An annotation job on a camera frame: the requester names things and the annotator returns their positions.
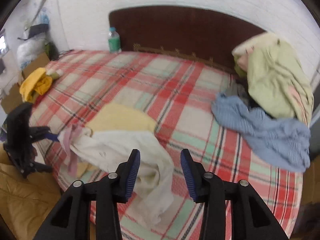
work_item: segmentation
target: white garment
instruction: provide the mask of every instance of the white garment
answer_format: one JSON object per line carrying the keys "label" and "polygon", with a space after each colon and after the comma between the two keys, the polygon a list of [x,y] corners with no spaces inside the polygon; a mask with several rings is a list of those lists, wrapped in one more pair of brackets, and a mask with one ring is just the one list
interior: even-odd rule
{"label": "white garment", "polygon": [[[132,149],[140,151],[140,167],[134,192],[141,199],[132,202],[134,218],[145,226],[160,222],[159,217],[173,202],[171,192],[173,162],[150,131],[101,131],[90,137],[91,130],[71,140],[70,149],[81,159],[106,172],[115,172],[126,162]],[[58,137],[63,147],[62,131]]]}

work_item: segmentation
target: silver screw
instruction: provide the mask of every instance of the silver screw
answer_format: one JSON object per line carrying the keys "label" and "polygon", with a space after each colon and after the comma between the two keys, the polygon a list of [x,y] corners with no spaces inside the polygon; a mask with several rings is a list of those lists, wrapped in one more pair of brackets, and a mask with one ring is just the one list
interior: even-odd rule
{"label": "silver screw", "polygon": [[115,179],[116,177],[118,177],[118,174],[116,174],[115,172],[109,173],[108,175],[109,179]]}
{"label": "silver screw", "polygon": [[82,185],[82,181],[81,180],[76,180],[74,183],[73,183],[73,186],[74,187],[80,187]]}
{"label": "silver screw", "polygon": [[207,178],[207,179],[212,179],[213,178],[213,173],[212,172],[205,172],[204,174],[203,174],[203,176],[205,177],[205,178]]}
{"label": "silver screw", "polygon": [[245,179],[241,179],[240,185],[246,187],[249,185],[249,182],[247,182]]}

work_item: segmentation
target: headboard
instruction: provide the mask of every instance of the headboard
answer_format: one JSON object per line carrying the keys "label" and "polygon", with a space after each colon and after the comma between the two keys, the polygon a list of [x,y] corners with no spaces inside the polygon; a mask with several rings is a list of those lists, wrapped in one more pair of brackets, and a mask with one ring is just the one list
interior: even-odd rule
{"label": "headboard", "polygon": [[146,51],[201,61],[235,73],[232,49],[265,30],[239,18],[182,6],[124,8],[109,14],[123,51]]}

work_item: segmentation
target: plaid bedsheet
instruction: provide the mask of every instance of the plaid bedsheet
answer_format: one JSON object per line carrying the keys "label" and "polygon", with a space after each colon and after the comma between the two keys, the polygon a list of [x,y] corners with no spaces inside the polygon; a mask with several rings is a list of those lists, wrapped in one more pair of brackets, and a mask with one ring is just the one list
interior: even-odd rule
{"label": "plaid bedsheet", "polygon": [[[231,76],[179,58],[157,54],[126,52],[119,55],[103,51],[72,51],[48,68],[64,75],[34,109],[32,126],[48,125],[54,133],[74,123],[91,120],[103,105],[114,101],[139,109],[157,122],[155,135],[175,165],[172,192],[174,203],[162,221],[151,229],[136,223],[130,204],[119,204],[124,239],[198,239],[203,204],[195,204],[180,166],[180,151],[188,148],[223,180],[248,180],[263,198],[289,236],[298,214],[302,174],[271,166],[260,160],[243,138],[220,127],[211,113],[216,93],[226,89]],[[49,140],[37,143],[47,164],[63,190],[75,180],[68,175],[60,144]],[[103,171],[88,171],[82,181],[101,179]],[[227,234],[231,238],[230,203],[226,202]],[[91,208],[95,219],[95,204]]]}

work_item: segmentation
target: bottle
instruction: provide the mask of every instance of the bottle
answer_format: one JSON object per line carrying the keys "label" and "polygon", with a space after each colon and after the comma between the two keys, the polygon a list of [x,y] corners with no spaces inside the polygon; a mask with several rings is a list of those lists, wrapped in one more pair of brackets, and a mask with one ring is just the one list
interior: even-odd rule
{"label": "bottle", "polygon": [[110,27],[108,34],[109,51],[110,53],[120,53],[120,36],[116,32],[115,27]]}

